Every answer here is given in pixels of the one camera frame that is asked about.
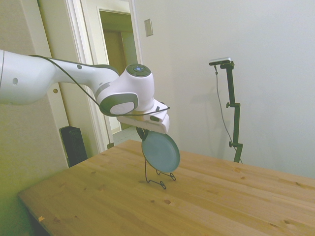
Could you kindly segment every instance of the door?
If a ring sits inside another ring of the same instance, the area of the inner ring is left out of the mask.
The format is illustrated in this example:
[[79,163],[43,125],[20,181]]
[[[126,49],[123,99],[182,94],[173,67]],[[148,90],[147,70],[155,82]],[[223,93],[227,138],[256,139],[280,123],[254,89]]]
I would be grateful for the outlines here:
[[[101,12],[129,14],[127,1],[121,0],[81,0],[83,15],[87,27],[94,64],[110,64],[102,27]],[[115,117],[106,117],[110,142],[113,143],[113,131],[120,131],[120,124]]]
[[[38,5],[52,57],[92,64],[80,1],[38,0]],[[88,157],[107,150],[109,135],[98,106],[75,84],[61,83],[61,92],[69,125],[81,129]]]
[[[102,30],[109,64],[122,74],[127,65],[137,63],[136,48],[130,14],[100,11]],[[110,119],[112,133],[117,133],[130,125]]]

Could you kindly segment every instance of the wooden table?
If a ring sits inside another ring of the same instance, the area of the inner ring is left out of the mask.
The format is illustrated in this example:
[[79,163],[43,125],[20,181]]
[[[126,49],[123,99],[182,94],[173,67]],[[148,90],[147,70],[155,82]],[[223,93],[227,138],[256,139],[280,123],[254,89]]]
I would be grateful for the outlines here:
[[181,152],[147,183],[127,141],[19,194],[57,236],[315,236],[315,179]]

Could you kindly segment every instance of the light switch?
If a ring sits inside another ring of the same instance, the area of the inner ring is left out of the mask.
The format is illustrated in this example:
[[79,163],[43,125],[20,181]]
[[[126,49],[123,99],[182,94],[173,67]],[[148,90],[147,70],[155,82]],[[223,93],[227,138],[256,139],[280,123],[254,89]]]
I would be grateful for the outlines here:
[[146,28],[146,35],[147,35],[147,37],[153,35],[151,19],[147,19],[147,20],[144,21],[144,27]]

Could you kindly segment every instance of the black speaker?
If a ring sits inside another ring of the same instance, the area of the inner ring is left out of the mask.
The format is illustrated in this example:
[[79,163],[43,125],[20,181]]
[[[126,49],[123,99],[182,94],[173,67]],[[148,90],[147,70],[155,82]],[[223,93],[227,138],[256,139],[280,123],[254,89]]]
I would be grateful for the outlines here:
[[67,126],[61,128],[60,133],[68,156],[69,167],[88,159],[79,128]]

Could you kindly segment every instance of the black cable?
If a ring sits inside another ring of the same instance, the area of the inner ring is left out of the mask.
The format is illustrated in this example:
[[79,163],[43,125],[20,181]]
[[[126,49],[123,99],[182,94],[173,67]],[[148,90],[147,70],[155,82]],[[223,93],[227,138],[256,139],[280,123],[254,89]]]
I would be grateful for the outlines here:
[[221,105],[221,100],[220,100],[220,96],[219,96],[219,89],[218,89],[218,71],[217,71],[217,66],[214,66],[214,67],[215,67],[215,70],[216,70],[216,78],[217,78],[217,95],[218,95],[219,104],[220,104],[221,117],[222,117],[222,121],[223,121],[223,124],[224,124],[225,130],[226,130],[226,132],[227,132],[227,134],[228,134],[228,136],[229,136],[229,138],[230,138],[230,141],[231,141],[231,143],[232,143],[233,141],[232,141],[231,135],[230,135],[230,133],[229,133],[229,132],[228,132],[228,130],[227,130],[227,127],[226,127],[226,125],[225,125],[225,121],[224,121],[224,118],[223,118],[222,105]]
[[[84,88],[82,88],[82,86],[68,73],[66,72],[61,66],[59,66],[57,63],[55,63],[53,60],[50,60],[49,58],[47,57],[43,57],[43,56],[40,56],[40,55],[30,55],[31,57],[36,57],[36,58],[43,58],[47,61],[49,61],[50,63],[52,63],[53,65],[55,65],[56,67],[58,67],[63,73],[65,73],[77,86],[79,86],[79,88],[98,106],[100,107],[100,105],[98,104],[98,102],[91,96],[89,95],[88,92],[86,92],[84,90]],[[158,113],[158,112],[163,112],[163,111],[166,111],[170,109],[170,107],[167,107],[165,109],[162,109],[162,110],[158,110],[158,111],[154,111],[154,112],[149,112],[149,113],[144,113],[144,114],[122,114],[122,115],[115,115],[115,117],[126,117],[126,116],[132,116],[132,117],[138,117],[138,116],[145,116],[145,115],[150,115],[150,114],[153,114],[153,113]]]

